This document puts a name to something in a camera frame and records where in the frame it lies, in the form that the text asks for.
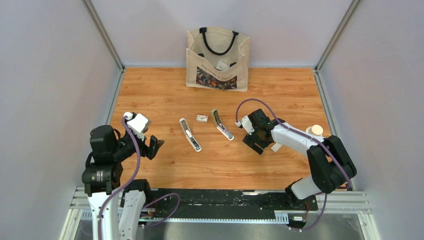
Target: metal floor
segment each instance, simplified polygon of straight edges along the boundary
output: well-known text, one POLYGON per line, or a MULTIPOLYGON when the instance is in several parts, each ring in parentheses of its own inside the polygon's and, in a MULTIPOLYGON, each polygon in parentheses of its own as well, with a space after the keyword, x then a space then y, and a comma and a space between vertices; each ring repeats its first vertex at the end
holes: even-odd
MULTIPOLYGON (((310 214, 309 226, 317 219, 310 214)), ((75 240, 91 240, 91 221, 80 221, 75 240)), ((249 223, 165 222, 139 228, 137 240, 364 240, 356 214, 327 214, 312 230, 294 232, 285 225, 249 223)))

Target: black bag handle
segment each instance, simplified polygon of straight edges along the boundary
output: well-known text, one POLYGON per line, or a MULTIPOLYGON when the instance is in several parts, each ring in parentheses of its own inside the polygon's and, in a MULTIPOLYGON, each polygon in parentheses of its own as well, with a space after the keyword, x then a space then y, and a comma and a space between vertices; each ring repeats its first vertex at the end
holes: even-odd
POLYGON ((230 51, 231 47, 234 44, 234 40, 236 40, 236 36, 239 35, 238 32, 232 31, 233 36, 232 36, 231 44, 229 45, 228 49, 225 52, 221 52, 220 53, 220 52, 216 52, 216 51, 212 50, 211 47, 208 45, 208 41, 206 40, 206 31, 207 31, 207 28, 206 27, 199 28, 199 32, 203 35, 203 41, 204 41, 204 44, 206 45, 206 48, 211 53, 213 53, 215 55, 218 55, 218 56, 222 56, 222 55, 225 55, 226 53, 228 53, 230 51))

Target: white cap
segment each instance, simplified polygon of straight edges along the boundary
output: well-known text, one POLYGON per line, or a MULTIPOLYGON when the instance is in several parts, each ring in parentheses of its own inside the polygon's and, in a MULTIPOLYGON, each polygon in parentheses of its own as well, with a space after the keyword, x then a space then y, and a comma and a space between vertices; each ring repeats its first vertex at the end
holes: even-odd
POLYGON ((322 136, 324 133, 324 129, 322 126, 315 124, 313 126, 308 127, 306 129, 306 132, 315 136, 322 136))

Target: small white cylinder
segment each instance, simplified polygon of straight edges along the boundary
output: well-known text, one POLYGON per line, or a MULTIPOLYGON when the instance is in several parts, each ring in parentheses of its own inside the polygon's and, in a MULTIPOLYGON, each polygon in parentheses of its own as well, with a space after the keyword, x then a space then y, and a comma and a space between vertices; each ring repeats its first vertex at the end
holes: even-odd
POLYGON ((282 146, 283 146, 282 144, 275 143, 275 144, 271 147, 271 150, 272 150, 274 153, 276 153, 278 150, 280 150, 280 148, 281 148, 282 146))
POLYGON ((305 132, 307 132, 308 134, 312 134, 312 135, 315 135, 315 136, 321 136, 322 137, 323 133, 324 133, 324 129, 323 129, 322 126, 315 124, 313 126, 306 128, 305 132))

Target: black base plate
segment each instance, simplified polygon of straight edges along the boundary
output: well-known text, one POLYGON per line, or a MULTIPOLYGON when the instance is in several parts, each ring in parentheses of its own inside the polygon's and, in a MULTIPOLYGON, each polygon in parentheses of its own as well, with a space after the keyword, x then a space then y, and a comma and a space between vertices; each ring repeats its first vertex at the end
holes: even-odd
MULTIPOLYGON (((217 190, 217 189, 171 189, 159 188, 151 191, 156 199, 169 193, 177 193, 181 202, 172 218, 188 219, 275 219, 275 210, 306 211, 302 203, 299 208, 292 208, 284 204, 285 192, 268 192, 258 195, 243 193, 254 190, 217 190)), ((306 202, 310 211, 318 210, 315 196, 309 197, 306 202)), ((168 216, 175 208, 177 198, 172 196, 161 200, 156 208, 156 218, 168 216)))

